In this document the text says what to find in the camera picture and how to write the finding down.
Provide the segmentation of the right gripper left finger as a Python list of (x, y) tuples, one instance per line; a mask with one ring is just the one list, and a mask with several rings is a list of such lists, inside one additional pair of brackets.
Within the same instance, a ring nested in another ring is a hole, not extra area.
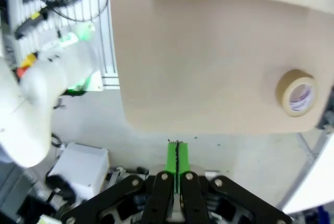
[(168, 143), (164, 170), (142, 179), (129, 175), (61, 216), (62, 223), (165, 223), (174, 194), (177, 142)]

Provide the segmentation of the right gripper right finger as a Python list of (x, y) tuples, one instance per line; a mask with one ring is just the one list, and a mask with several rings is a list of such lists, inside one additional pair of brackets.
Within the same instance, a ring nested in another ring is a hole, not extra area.
[(292, 223), (281, 210), (224, 175), (212, 179), (195, 172), (186, 143), (178, 143), (178, 186), (186, 223)]

